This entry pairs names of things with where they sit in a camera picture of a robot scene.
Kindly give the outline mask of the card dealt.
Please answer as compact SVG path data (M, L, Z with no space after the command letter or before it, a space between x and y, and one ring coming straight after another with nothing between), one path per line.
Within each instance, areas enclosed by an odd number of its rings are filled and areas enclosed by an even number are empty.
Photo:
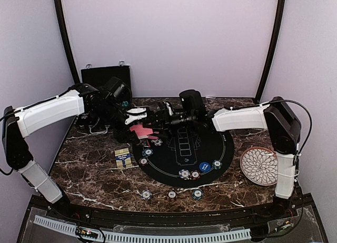
M158 140L158 136L156 134L147 135L147 139L149 140Z

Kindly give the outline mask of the red-backed playing card deck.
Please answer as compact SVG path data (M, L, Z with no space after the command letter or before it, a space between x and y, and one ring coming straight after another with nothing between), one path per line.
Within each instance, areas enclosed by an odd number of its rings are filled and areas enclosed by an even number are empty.
M142 124L131 126L130 131L135 131L138 139L148 138L153 134L153 130L151 128L145 128Z

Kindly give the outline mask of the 10 chips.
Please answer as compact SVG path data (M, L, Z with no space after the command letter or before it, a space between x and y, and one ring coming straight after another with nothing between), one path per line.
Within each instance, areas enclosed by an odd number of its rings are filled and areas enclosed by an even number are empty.
M151 142L155 145L155 146L161 146L163 141L161 139L153 139L151 140Z
M181 169L179 171L179 177L183 180L191 179L191 173L187 169Z

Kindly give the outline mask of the red card deck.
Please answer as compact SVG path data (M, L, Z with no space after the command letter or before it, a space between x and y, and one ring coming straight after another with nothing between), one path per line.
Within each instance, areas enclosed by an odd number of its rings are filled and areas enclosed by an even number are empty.
M129 168L132 166L131 154L128 148L115 150L114 155L118 169Z

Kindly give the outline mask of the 50 chips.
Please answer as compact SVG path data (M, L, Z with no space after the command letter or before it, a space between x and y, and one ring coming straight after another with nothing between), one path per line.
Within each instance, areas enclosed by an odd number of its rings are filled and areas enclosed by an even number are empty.
M220 160L214 160L213 161L213 168L215 170L219 170L222 168L222 162Z
M153 153L154 153L154 151L151 148L144 148L143 151L142 151L143 157L151 156L151 155L153 155Z

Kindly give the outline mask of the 100 chips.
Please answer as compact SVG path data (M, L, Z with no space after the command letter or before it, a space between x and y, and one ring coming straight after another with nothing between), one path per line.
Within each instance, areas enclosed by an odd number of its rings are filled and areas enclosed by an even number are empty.
M192 172L190 173L190 178L191 178L192 180L197 180L197 179L200 178L200 176L201 176L201 174L200 174L200 172L197 171L197 170L194 170L194 171L192 171Z
M146 166L148 164L148 159L147 158L141 158L139 160L139 163L141 166Z

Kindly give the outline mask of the blue small blind button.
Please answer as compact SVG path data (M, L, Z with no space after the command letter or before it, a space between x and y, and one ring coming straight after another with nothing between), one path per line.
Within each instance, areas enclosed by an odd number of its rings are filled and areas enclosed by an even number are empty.
M201 172L205 173L211 170L211 165L207 162L202 162L199 164L199 169Z

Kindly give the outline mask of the blue chip stack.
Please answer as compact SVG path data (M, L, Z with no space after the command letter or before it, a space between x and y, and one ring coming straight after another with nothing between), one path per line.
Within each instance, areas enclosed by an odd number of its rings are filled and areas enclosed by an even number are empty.
M152 198L152 193L151 193L151 191L149 191L149 190L143 190L142 192L141 192L141 198L143 199L143 200L149 200L149 199L151 199Z

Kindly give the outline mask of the orange 100 chip stack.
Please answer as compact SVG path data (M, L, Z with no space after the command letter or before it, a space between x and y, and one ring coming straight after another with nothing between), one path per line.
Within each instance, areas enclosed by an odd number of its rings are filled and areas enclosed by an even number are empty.
M167 196L168 196L168 198L174 199L174 198L176 198L177 193L175 191L171 190L171 191L168 192Z

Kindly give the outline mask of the green-blue 50 chip stack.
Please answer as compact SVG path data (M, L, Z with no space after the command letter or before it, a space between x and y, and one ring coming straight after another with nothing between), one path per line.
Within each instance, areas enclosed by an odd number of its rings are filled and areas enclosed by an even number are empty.
M204 192L201 189L194 189L192 192L192 198L194 200L200 200L204 196Z

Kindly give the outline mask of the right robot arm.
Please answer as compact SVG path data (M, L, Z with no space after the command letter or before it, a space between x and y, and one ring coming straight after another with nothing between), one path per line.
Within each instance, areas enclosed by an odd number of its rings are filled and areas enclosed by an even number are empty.
M289 199L298 175L299 158L306 142L301 141L302 124L289 106L295 104L304 111L302 104L274 97L272 100L245 107L206 110L198 96L181 96L182 112L176 113L170 103L160 104L160 110L150 114L144 127L152 132L150 139L163 138L175 127L193 126L197 130L225 132L231 130L258 129L268 132L277 156L277 183L275 196L279 199L269 206L269 215L281 218L289 210Z

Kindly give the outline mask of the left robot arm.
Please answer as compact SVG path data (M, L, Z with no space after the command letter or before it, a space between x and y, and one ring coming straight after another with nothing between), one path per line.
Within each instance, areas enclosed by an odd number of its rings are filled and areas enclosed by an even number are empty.
M62 190L34 159L25 138L60 120L82 114L93 114L115 130L126 131L131 100L131 89L121 79L113 77L99 88L78 83L52 98L16 109L6 107L1 121L8 166L54 204L54 212L63 220L71 219L74 207L63 200Z

